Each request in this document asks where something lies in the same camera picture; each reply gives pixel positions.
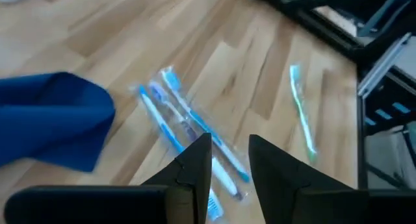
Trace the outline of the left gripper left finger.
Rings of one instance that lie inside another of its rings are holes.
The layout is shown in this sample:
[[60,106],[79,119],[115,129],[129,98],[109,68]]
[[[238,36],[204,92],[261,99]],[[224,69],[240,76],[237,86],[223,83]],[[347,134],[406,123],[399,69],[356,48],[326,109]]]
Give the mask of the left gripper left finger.
[[205,223],[211,136],[202,134],[138,186],[31,186],[6,202],[6,223]]

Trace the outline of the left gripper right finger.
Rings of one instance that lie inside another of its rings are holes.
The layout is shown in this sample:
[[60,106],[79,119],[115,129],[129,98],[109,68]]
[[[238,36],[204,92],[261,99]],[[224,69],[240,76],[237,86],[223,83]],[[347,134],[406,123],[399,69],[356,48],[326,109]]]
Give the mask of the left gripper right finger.
[[248,146],[266,223],[414,223],[415,191],[353,189],[257,134]]

